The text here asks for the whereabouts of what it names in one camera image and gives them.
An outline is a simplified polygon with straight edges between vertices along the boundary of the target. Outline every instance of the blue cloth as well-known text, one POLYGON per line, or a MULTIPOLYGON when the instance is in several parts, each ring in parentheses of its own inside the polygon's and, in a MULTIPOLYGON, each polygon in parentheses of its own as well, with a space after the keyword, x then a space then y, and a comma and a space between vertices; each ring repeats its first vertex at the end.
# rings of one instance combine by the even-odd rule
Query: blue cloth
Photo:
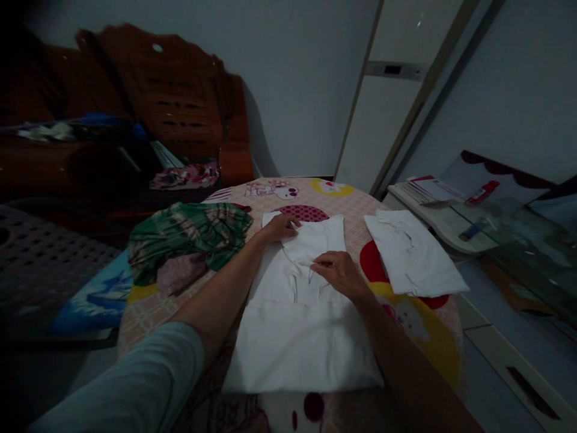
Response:
POLYGON ((178 322, 162 325, 28 431, 169 431, 198 381, 203 363, 203 344, 192 327, 178 322))
POLYGON ((64 304, 52 323, 51 333, 78 335, 118 328, 131 288, 125 250, 64 304))

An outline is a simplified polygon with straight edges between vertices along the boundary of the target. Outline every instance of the glass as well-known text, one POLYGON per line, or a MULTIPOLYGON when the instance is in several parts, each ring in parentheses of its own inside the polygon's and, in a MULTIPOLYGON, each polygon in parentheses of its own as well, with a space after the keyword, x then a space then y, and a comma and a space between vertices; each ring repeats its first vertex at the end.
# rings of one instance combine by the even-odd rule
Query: glass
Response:
POLYGON ((499 244, 487 252, 497 265, 577 327, 577 235, 510 197, 451 207, 499 244))

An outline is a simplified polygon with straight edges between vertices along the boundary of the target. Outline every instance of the person's left hand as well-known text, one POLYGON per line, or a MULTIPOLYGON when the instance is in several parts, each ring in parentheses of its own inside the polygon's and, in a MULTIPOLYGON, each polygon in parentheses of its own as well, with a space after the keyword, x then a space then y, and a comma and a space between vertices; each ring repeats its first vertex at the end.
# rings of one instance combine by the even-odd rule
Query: person's left hand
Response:
POLYGON ((265 239, 268 243, 296 236, 298 233, 291 223, 294 223, 297 227, 301 226, 295 216, 289 215, 288 213, 281 213, 260 229, 255 236, 265 239))

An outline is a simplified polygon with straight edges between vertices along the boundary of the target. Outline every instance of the green plaid cloth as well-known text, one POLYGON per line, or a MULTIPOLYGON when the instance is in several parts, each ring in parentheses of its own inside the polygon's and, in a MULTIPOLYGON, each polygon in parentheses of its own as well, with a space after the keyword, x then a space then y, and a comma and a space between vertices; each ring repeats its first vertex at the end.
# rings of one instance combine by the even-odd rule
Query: green plaid cloth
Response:
POLYGON ((138 224, 130 234, 128 262, 134 284, 156 281, 156 271, 172 257, 202 253, 218 271, 245 245, 252 217, 229 203, 174 203, 138 224))

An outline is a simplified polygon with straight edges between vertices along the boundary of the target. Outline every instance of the gray sleeve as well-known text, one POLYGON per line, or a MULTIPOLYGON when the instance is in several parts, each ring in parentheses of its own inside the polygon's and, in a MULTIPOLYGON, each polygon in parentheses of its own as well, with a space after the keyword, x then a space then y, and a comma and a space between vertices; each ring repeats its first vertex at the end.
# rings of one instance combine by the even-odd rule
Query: gray sleeve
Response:
POLYGON ((198 381, 203 361, 204 348, 192 327, 162 325, 29 431, 167 431, 198 381))

